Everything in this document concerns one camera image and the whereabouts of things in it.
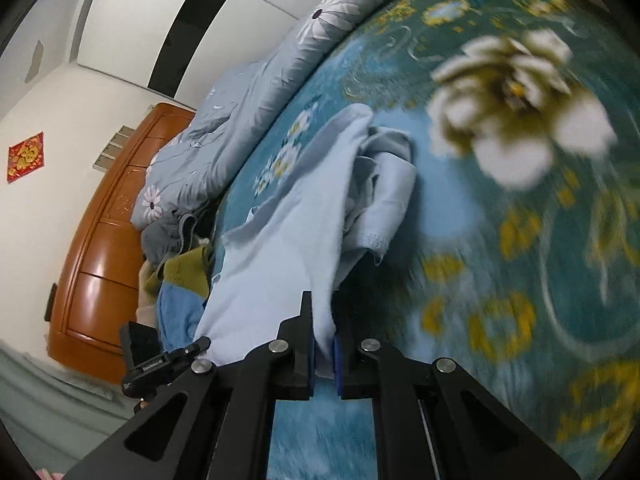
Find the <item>beige and yellow fuzzy garment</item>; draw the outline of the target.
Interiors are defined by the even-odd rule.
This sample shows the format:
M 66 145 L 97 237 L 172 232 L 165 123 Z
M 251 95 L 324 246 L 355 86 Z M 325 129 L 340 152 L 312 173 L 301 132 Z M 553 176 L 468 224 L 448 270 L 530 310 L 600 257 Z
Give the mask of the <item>beige and yellow fuzzy garment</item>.
M 210 292 L 212 261 L 213 253 L 208 245 L 173 256 L 157 268 L 153 268 L 149 260 L 145 260 L 138 275 L 136 321 L 157 328 L 155 304 L 163 284 L 181 287 L 205 300 Z

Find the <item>teal floral blanket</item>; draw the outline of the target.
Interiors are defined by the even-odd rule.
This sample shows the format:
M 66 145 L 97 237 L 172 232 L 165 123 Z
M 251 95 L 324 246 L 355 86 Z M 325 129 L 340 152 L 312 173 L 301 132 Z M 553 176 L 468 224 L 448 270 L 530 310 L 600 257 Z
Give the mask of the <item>teal floral blanket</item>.
M 394 0 L 282 110 L 226 232 L 348 104 L 409 133 L 416 185 L 343 283 L 364 336 L 450 356 L 582 478 L 639 419 L 639 53 L 582 0 Z

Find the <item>grey garment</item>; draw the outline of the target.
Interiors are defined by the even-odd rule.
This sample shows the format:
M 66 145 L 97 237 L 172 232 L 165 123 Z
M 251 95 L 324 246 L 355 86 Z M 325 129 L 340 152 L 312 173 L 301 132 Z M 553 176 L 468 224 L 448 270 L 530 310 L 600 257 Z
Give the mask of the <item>grey garment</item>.
M 198 244 L 194 214 L 173 214 L 147 226 L 141 234 L 144 258 L 156 268 L 167 259 L 190 252 Z

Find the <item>blue floral quilt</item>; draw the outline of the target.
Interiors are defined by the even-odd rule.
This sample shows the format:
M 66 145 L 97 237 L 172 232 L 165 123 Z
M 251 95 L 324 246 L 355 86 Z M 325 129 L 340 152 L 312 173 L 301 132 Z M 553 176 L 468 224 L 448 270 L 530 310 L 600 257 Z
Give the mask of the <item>blue floral quilt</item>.
M 219 78 L 192 122 L 152 157 L 134 227 L 216 198 L 323 58 L 389 1 L 321 0 L 264 60 Z

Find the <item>wall switch panel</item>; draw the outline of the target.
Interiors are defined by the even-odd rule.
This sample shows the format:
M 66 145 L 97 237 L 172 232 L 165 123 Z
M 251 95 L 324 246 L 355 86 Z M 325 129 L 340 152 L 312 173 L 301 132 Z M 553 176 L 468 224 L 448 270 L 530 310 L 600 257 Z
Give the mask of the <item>wall switch panel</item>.
M 128 144 L 133 134 L 134 129 L 127 126 L 122 126 L 122 128 L 116 131 L 93 163 L 93 169 L 101 172 L 110 170 L 114 161 Z

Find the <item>light blue sweatshirt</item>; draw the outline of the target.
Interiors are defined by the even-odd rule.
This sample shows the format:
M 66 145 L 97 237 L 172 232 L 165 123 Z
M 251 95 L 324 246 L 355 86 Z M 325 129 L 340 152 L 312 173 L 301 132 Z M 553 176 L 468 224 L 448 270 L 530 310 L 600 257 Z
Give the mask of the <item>light blue sweatshirt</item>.
M 331 373 L 334 290 L 367 254 L 383 258 L 416 183 L 408 120 L 352 104 L 329 119 L 276 190 L 221 237 L 196 334 L 217 365 L 273 340 L 311 294 L 312 346 Z

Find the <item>blue folded cloth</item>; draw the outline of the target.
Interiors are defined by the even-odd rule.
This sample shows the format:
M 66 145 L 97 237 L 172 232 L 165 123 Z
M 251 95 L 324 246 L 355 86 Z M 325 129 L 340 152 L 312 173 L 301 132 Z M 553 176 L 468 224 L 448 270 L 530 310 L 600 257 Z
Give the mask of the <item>blue folded cloth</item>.
M 156 300 L 156 320 L 165 351 L 186 347 L 193 341 L 204 312 L 204 301 L 190 289 L 163 282 Z

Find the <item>orange wooden headboard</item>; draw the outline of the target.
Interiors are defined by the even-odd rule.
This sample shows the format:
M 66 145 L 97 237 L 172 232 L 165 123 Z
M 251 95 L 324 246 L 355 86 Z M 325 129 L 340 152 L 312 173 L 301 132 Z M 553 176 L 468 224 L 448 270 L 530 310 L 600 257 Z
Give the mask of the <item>orange wooden headboard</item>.
M 153 107 L 104 174 L 82 216 L 58 279 L 49 321 L 48 356 L 81 374 L 117 385 L 126 372 L 119 329 L 136 319 L 143 263 L 134 201 L 155 153 L 194 113 Z

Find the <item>red wall decoration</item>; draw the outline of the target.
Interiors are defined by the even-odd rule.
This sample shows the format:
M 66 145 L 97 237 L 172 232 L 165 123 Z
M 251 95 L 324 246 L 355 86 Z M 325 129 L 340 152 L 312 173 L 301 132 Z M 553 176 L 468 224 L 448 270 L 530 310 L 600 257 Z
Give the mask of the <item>red wall decoration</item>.
M 6 182 L 12 183 L 44 166 L 44 137 L 37 133 L 10 146 L 6 165 Z

